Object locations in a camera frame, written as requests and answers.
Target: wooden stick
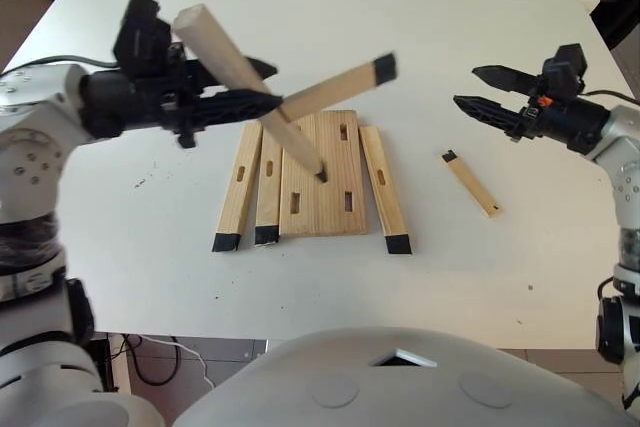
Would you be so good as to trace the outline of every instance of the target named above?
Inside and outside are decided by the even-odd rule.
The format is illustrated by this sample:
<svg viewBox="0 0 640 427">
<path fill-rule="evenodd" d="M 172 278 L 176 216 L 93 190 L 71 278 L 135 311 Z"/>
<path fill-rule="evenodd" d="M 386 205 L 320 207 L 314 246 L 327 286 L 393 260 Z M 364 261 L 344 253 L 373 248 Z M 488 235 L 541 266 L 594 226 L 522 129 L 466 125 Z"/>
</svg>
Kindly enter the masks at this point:
<svg viewBox="0 0 640 427">
<path fill-rule="evenodd" d="M 387 54 L 290 95 L 280 110 L 292 122 L 374 89 L 396 76 L 395 56 Z"/>
<path fill-rule="evenodd" d="M 270 93 L 224 29 L 203 4 L 181 11 L 173 22 L 173 31 L 189 47 L 213 76 L 229 89 L 251 89 Z M 323 160 L 313 145 L 282 112 L 275 109 L 260 118 L 265 129 L 306 170 L 326 181 Z"/>
<path fill-rule="evenodd" d="M 367 160 L 373 196 L 390 254 L 411 254 L 409 234 L 400 210 L 391 169 L 377 127 L 361 126 L 360 141 Z"/>
<path fill-rule="evenodd" d="M 500 207 L 491 194 L 483 187 L 467 164 L 465 164 L 453 150 L 446 152 L 442 156 L 442 159 L 447 163 L 460 183 L 465 186 L 480 207 L 482 207 L 487 217 L 495 217 L 501 212 Z"/>
<path fill-rule="evenodd" d="M 227 188 L 222 213 L 218 220 L 213 252 L 238 250 L 240 237 L 247 222 L 251 187 L 255 178 L 262 125 L 259 122 L 247 122 L 242 129 L 240 145 L 233 164 L 233 174 Z"/>
<path fill-rule="evenodd" d="M 280 180 L 282 147 L 268 132 L 262 136 L 258 209 L 256 211 L 256 245 L 275 244 L 280 238 Z"/>
</svg>

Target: black end cap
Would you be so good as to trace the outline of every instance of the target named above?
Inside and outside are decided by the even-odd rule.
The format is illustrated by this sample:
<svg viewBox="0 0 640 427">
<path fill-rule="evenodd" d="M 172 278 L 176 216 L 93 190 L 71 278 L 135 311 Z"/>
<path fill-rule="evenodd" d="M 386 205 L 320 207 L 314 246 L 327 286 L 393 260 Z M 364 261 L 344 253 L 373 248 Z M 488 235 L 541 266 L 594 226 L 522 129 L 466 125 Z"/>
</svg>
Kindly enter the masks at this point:
<svg viewBox="0 0 640 427">
<path fill-rule="evenodd" d="M 320 180 L 323 184 L 327 183 L 327 164 L 322 163 L 322 170 L 316 174 L 316 178 Z"/>
<path fill-rule="evenodd" d="M 458 156 L 453 150 L 448 150 L 442 155 L 442 160 L 444 160 L 445 162 L 451 162 L 452 160 L 455 160 L 457 158 Z"/>
<path fill-rule="evenodd" d="M 238 250 L 240 234 L 216 234 L 213 240 L 212 252 L 231 252 Z"/>
<path fill-rule="evenodd" d="M 373 70 L 376 75 L 376 85 L 395 79 L 398 76 L 396 70 L 396 56 L 393 54 L 383 55 L 373 61 Z"/>
<path fill-rule="evenodd" d="M 255 245 L 277 244 L 280 240 L 278 225 L 260 225 L 256 227 Z"/>
<path fill-rule="evenodd" d="M 387 241 L 387 252 L 390 254 L 412 254 L 409 234 L 388 235 L 384 238 Z"/>
</svg>

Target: wood grain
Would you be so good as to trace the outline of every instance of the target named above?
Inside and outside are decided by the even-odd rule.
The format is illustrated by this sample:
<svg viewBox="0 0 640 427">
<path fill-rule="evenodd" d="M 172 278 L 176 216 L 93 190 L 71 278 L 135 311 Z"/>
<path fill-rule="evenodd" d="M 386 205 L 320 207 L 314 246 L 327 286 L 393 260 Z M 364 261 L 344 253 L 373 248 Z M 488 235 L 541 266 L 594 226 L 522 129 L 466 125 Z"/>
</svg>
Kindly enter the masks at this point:
<svg viewBox="0 0 640 427">
<path fill-rule="evenodd" d="M 256 227 L 278 225 L 281 177 L 282 147 L 268 132 L 265 132 L 262 136 L 262 151 L 260 153 Z"/>
<path fill-rule="evenodd" d="M 385 236 L 405 235 L 408 233 L 407 227 L 378 128 L 360 127 L 360 141 L 367 161 L 382 232 Z"/>
<path fill-rule="evenodd" d="M 471 169 L 460 157 L 450 150 L 444 154 L 442 158 L 460 183 L 473 196 L 478 205 L 480 205 L 482 211 L 487 215 L 487 217 L 495 217 L 502 212 L 502 209 L 491 196 L 489 191 L 484 188 Z"/>
<path fill-rule="evenodd" d="M 367 232 L 354 111 L 327 111 L 297 124 L 327 163 L 328 182 L 320 184 L 287 152 L 282 160 L 280 235 L 312 237 Z"/>
<path fill-rule="evenodd" d="M 294 121 L 375 87 L 373 62 L 367 62 L 290 95 L 284 99 L 280 110 L 289 121 Z"/>
<path fill-rule="evenodd" d="M 198 56 L 198 60 L 229 89 L 251 89 L 270 94 L 258 73 L 203 4 L 182 10 L 172 25 L 175 34 Z M 260 122 L 297 162 L 312 174 L 323 169 L 322 158 L 313 145 L 282 112 L 275 109 Z"/>
<path fill-rule="evenodd" d="M 218 234 L 242 234 L 244 231 L 251 199 L 251 187 L 260 156 L 261 140 L 262 125 L 259 122 L 245 123 L 222 213 L 218 220 L 216 230 Z"/>
</svg>

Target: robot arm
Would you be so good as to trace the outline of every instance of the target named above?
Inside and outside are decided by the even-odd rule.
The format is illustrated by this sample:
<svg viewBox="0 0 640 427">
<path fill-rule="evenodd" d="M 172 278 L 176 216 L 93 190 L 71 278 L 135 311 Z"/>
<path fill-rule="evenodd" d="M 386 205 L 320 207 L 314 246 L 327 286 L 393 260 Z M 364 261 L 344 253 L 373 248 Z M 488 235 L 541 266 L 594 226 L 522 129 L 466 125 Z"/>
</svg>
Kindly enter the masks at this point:
<svg viewBox="0 0 640 427">
<path fill-rule="evenodd" d="M 519 113 L 481 97 L 456 96 L 454 101 L 467 115 L 512 140 L 558 140 L 609 176 L 620 225 L 613 285 L 622 295 L 601 299 L 596 346 L 603 358 L 622 366 L 623 405 L 640 418 L 640 402 L 634 404 L 640 396 L 640 111 L 623 105 L 609 111 L 578 97 L 586 69 L 580 45 L 565 45 L 544 62 L 537 77 L 503 66 L 473 70 L 492 87 L 528 96 Z"/>
<path fill-rule="evenodd" d="M 0 425 L 85 425 L 87 402 L 102 405 L 95 419 L 163 425 L 146 401 L 99 393 L 80 347 L 93 335 L 91 308 L 82 283 L 65 278 L 57 240 L 60 176 L 82 144 L 158 126 L 190 148 L 206 126 L 261 117 L 282 99 L 250 90 L 201 97 L 219 83 L 171 43 L 157 11 L 151 0 L 130 1 L 114 47 L 118 69 L 34 65 L 0 76 Z M 276 73 L 249 60 L 264 78 Z"/>
</svg>

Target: black cable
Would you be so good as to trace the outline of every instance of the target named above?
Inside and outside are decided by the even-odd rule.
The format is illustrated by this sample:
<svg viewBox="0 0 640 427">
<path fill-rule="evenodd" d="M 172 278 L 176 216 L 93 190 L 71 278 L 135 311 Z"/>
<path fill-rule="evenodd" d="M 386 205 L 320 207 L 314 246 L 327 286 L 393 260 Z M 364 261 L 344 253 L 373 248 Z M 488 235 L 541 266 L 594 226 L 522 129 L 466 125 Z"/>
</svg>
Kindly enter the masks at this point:
<svg viewBox="0 0 640 427">
<path fill-rule="evenodd" d="M 171 340 L 175 343 L 178 343 L 178 339 L 176 339 L 173 335 L 171 336 Z M 180 352 L 180 347 L 178 347 L 177 345 L 174 345 L 173 348 L 175 349 L 175 352 L 176 352 L 176 357 L 175 357 L 176 362 L 169 376 L 164 380 L 149 379 L 142 373 L 142 370 L 140 369 L 140 365 L 138 364 L 138 356 L 136 355 L 135 350 L 133 350 L 133 348 L 131 347 L 131 343 L 129 342 L 128 337 L 125 337 L 125 342 L 129 346 L 129 349 L 131 351 L 131 358 L 133 359 L 133 367 L 136 371 L 136 375 L 145 384 L 151 385 L 152 387 L 161 387 L 163 385 L 167 385 L 169 382 L 171 382 L 175 378 L 176 374 L 178 373 L 178 370 L 180 370 L 180 365 L 182 363 L 182 353 Z"/>
<path fill-rule="evenodd" d="M 125 349 L 124 346 L 126 345 L 126 339 L 128 337 L 129 337 L 129 334 L 122 334 L 122 343 L 120 344 L 120 348 L 118 349 L 118 352 L 116 352 L 110 357 L 110 360 L 113 360 L 122 354 L 126 354 L 127 352 L 131 352 L 133 349 L 137 349 L 142 344 L 142 337 L 140 337 L 140 340 L 136 345 L 134 345 L 132 348 Z"/>
<path fill-rule="evenodd" d="M 640 100 L 636 100 L 633 97 L 629 97 L 628 95 L 621 94 L 620 92 L 615 92 L 613 90 L 592 90 L 591 92 L 585 92 L 584 94 L 580 94 L 584 96 L 590 95 L 610 95 L 612 97 L 617 97 L 618 99 L 625 100 L 630 104 L 637 105 L 640 107 Z"/>
<path fill-rule="evenodd" d="M 600 283 L 600 285 L 598 286 L 598 300 L 602 300 L 602 291 L 607 286 L 607 284 L 610 284 L 611 282 L 613 282 L 613 277 L 609 277 L 608 279 L 605 279 Z"/>
<path fill-rule="evenodd" d="M 104 62 L 102 60 L 89 59 L 81 55 L 53 55 L 51 57 L 43 57 L 41 59 L 35 59 L 30 62 L 19 65 L 17 67 L 13 67 L 5 72 L 2 72 L 2 74 L 0 74 L 0 78 L 4 77 L 7 74 L 10 74 L 11 72 L 15 72 L 16 70 L 24 69 L 25 67 L 30 67 L 32 65 L 52 64 L 54 62 L 79 62 L 82 64 L 102 67 L 103 69 L 118 68 L 117 62 Z"/>
</svg>

